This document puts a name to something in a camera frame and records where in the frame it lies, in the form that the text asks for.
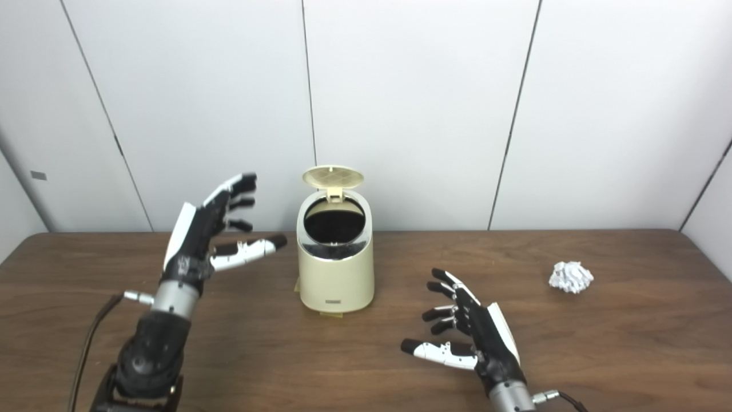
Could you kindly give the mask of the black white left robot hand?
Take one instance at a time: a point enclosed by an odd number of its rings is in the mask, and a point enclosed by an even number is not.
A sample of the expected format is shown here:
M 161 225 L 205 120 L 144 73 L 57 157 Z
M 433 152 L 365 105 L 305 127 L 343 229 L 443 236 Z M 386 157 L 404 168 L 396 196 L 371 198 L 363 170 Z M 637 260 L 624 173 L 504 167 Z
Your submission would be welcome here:
M 253 224 L 231 219 L 233 209 L 251 208 L 257 188 L 255 173 L 237 174 L 225 180 L 198 206 L 185 203 L 173 227 L 163 260 L 162 282 L 192 287 L 199 295 L 214 273 L 238 268 L 284 248 L 282 233 L 265 238 L 211 246 L 212 240 L 233 228 L 252 232 Z

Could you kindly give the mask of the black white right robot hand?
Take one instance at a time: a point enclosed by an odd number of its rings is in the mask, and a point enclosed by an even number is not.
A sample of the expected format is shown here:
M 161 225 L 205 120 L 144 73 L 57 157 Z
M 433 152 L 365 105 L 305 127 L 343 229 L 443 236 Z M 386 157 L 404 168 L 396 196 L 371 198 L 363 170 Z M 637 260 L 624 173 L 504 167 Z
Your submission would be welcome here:
M 482 305 L 466 284 L 450 272 L 433 268 L 431 274 L 434 280 L 428 282 L 428 290 L 446 296 L 451 303 L 430 308 L 421 318 L 432 323 L 432 335 L 456 330 L 470 337 L 471 343 L 436 344 L 405 338 L 400 344 L 402 352 L 446 367 L 472 370 L 486 392 L 512 382 L 526 385 L 515 349 L 504 339 L 489 307 Z

